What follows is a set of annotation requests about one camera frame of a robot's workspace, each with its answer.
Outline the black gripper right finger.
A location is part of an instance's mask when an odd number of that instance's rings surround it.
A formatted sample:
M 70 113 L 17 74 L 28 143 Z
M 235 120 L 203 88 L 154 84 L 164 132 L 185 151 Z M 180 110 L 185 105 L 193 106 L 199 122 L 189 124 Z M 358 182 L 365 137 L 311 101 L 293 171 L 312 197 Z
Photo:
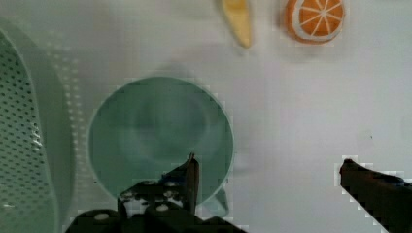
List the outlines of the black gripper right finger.
M 345 159 L 340 186 L 389 233 L 411 233 L 412 189 L 404 179 Z

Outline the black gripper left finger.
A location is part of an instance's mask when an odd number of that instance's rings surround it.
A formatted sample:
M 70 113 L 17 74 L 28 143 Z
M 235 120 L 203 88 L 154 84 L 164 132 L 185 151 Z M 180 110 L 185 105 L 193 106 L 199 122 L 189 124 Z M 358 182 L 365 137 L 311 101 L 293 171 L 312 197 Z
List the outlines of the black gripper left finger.
M 195 155 L 163 174 L 119 194 L 114 210 L 79 214 L 64 233 L 247 233 L 219 216 L 195 215 L 199 164 Z

